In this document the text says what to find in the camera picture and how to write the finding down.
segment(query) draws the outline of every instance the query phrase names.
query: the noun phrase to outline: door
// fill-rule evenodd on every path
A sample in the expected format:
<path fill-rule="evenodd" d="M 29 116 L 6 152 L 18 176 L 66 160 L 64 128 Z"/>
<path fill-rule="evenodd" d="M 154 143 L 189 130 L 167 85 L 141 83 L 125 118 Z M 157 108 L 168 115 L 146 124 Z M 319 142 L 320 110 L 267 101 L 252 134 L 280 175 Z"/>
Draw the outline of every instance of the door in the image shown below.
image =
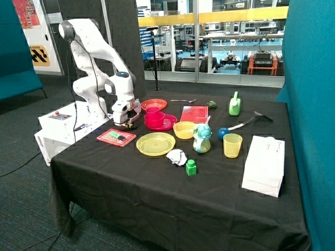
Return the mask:
<path fill-rule="evenodd" d="M 13 0 L 38 74 L 64 75 L 50 25 L 40 0 Z"/>

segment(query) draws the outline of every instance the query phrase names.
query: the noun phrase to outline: toy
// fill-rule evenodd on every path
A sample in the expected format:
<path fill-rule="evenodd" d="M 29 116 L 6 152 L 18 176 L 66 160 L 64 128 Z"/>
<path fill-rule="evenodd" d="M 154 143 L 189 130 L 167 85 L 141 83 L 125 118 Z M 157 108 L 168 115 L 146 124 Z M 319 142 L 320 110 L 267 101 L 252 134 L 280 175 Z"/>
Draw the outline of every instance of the toy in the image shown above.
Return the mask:
<path fill-rule="evenodd" d="M 232 116 L 238 116 L 241 110 L 241 99 L 239 98 L 239 93 L 235 92 L 234 97 L 229 103 L 229 114 Z"/>

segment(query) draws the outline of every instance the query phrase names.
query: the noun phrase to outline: yellow plate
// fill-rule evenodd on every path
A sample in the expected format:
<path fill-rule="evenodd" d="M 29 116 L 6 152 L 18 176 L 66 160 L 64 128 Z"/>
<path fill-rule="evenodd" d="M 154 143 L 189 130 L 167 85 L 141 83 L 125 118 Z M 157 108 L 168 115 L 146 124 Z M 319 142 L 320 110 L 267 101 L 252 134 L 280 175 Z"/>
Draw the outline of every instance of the yellow plate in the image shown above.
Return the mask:
<path fill-rule="evenodd" d="M 160 156 L 168 153 L 174 147 L 176 139 L 164 132 L 154 132 L 140 137 L 136 143 L 137 149 L 149 156 Z"/>

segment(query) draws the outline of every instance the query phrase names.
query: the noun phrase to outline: warning sign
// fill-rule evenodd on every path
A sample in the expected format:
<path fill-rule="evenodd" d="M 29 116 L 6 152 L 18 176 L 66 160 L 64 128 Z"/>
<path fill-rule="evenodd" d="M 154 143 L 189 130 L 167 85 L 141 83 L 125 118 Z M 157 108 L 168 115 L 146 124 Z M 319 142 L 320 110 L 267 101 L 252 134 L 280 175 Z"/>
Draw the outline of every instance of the warning sign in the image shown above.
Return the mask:
<path fill-rule="evenodd" d="M 32 64 L 34 66 L 50 66 L 47 50 L 42 45 L 29 46 Z"/>

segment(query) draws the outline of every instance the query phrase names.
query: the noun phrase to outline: table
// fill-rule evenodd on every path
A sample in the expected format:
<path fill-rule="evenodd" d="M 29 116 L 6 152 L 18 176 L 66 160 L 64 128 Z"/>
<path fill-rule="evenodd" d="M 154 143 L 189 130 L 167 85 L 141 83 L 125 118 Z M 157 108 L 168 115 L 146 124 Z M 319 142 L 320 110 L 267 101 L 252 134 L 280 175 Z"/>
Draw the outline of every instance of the table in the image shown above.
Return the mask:
<path fill-rule="evenodd" d="M 205 154 L 192 149 L 193 139 L 176 138 L 175 148 L 194 159 L 197 174 L 188 176 L 166 155 L 149 157 L 136 141 L 150 133 L 138 120 L 137 137 L 118 148 L 96 137 L 108 122 L 51 160 L 49 210 L 60 232 L 70 236 L 75 227 L 69 214 L 75 202 L 100 221 L 113 224 L 133 236 L 168 250 L 309 250 L 298 173 L 285 103 L 243 100 L 239 116 L 228 114 L 229 98 L 154 92 L 149 98 L 168 101 L 162 110 L 180 118 L 184 102 L 218 104 L 211 109 L 213 136 Z M 273 119 L 260 119 L 235 133 L 243 137 L 238 158 L 223 155 L 216 133 L 253 117 L 257 111 Z M 241 188 L 243 168 L 252 136 L 273 136 L 285 141 L 285 176 L 279 198 Z"/>

